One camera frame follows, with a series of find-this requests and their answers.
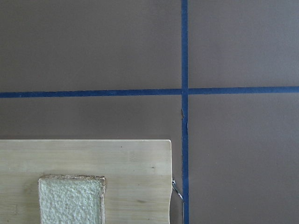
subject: blue tape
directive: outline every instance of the blue tape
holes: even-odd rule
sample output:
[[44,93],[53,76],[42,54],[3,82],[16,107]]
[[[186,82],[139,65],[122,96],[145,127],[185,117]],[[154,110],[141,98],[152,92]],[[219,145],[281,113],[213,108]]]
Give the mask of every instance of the blue tape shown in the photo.
[[106,97],[106,96],[156,96],[181,95],[181,89],[147,90],[98,90],[98,91],[57,91],[57,92],[0,92],[0,98],[34,97]]
[[189,149],[188,149],[188,1],[182,7],[182,173],[183,173],[183,216],[189,224]]
[[250,93],[296,93],[299,86],[278,87],[234,87],[234,88],[194,88],[189,89],[189,95],[196,94],[250,94]]

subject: cutting board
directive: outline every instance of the cutting board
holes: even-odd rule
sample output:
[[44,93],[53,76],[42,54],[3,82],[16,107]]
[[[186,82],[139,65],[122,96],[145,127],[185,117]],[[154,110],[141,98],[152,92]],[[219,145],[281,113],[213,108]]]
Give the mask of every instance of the cutting board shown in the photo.
[[105,176],[106,224],[169,224],[169,140],[0,140],[0,223],[40,223],[48,174]]

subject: taupe wall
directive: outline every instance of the taupe wall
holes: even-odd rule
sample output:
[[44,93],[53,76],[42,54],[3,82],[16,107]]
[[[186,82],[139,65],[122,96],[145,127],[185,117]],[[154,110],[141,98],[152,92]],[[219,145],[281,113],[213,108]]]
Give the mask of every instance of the taupe wall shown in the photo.
[[[299,85],[299,1],[190,0],[189,87]],[[299,223],[299,94],[189,97],[191,224]]]
[[[299,2],[189,0],[189,87],[299,85]],[[179,0],[0,1],[0,92],[181,87]],[[191,224],[298,223],[299,95],[189,96]],[[0,98],[2,139],[171,139],[181,96]],[[173,195],[171,223],[182,223]]]

